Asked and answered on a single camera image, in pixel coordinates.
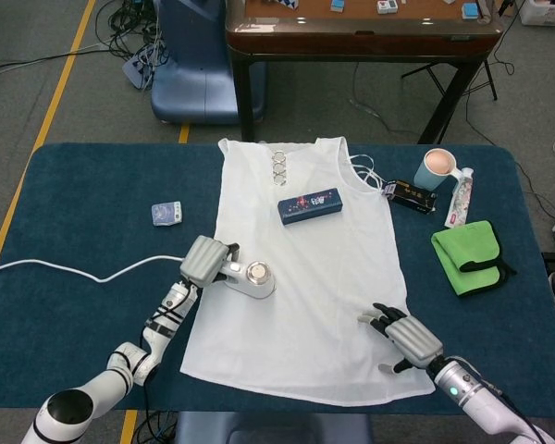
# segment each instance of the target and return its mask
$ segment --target wooden table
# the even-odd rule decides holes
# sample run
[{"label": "wooden table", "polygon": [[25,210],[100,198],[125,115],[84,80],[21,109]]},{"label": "wooden table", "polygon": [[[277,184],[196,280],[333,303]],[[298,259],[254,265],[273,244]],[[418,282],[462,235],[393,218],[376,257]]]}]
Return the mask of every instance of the wooden table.
[{"label": "wooden table", "polygon": [[457,68],[418,143],[434,143],[503,33],[491,0],[478,0],[479,20],[464,21],[456,0],[401,0],[396,14],[378,15],[376,0],[300,0],[291,10],[265,0],[227,0],[226,33],[234,72],[241,137],[254,140],[249,66],[257,61],[448,63]]}]

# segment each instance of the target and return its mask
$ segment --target table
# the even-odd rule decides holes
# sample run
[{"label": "table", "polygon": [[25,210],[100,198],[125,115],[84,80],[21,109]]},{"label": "table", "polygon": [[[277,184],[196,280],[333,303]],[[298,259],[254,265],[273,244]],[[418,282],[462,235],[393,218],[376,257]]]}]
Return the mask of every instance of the table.
[{"label": "table", "polygon": [[407,0],[397,14],[378,15],[376,0],[300,0],[296,11],[264,0],[228,0],[226,33],[243,141],[254,140],[249,68],[256,61],[449,63],[457,68],[418,143],[434,143],[502,34],[492,0],[478,0],[482,18],[462,19],[466,0]]},{"label": "table", "polygon": [[[444,342],[510,394],[529,415],[555,416],[555,307],[513,158],[490,146],[447,145],[475,169],[469,220],[487,218],[504,259],[519,274],[469,298],[451,290],[430,243],[442,228],[452,183],[438,211],[392,204],[410,310]],[[352,145],[386,179],[408,179],[426,146]],[[32,158],[0,263],[40,258],[108,276],[156,254],[184,255],[212,235],[223,156],[213,145],[47,145]],[[183,222],[153,227],[152,204],[181,200]],[[0,272],[0,407],[38,407],[82,385],[109,353],[137,343],[144,320],[179,278],[176,263],[144,265],[106,285],[27,265]],[[461,411],[440,392],[389,404],[340,408],[203,382],[179,372],[195,309],[170,343],[151,388],[151,408],[177,411],[427,413]],[[134,389],[119,408],[143,408]]]}]

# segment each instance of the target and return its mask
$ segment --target toothpaste tube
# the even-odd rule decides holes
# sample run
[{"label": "toothpaste tube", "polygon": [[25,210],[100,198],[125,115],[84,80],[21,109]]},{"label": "toothpaste tube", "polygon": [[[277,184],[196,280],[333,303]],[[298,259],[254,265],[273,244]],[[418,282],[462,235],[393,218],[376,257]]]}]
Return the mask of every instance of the toothpaste tube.
[{"label": "toothpaste tube", "polygon": [[469,211],[472,189],[473,170],[471,168],[463,168],[462,177],[459,179],[452,192],[450,209],[446,216],[444,227],[454,228],[466,223],[466,215]]}]

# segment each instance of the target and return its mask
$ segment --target cup handle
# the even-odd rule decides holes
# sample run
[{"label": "cup handle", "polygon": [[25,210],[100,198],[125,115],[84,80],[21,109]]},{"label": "cup handle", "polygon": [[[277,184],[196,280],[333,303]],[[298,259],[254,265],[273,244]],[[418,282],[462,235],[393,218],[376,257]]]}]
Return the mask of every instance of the cup handle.
[{"label": "cup handle", "polygon": [[459,168],[454,168],[450,172],[450,175],[453,176],[457,180],[461,180],[464,177],[463,172]]}]

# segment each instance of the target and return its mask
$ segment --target white container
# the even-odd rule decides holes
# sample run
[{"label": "white container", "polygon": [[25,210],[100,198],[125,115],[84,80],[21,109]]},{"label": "white container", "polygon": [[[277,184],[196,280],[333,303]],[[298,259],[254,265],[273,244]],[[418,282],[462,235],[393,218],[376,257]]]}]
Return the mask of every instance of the white container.
[{"label": "white container", "polygon": [[555,26],[555,5],[548,1],[525,0],[520,9],[523,25]]}]

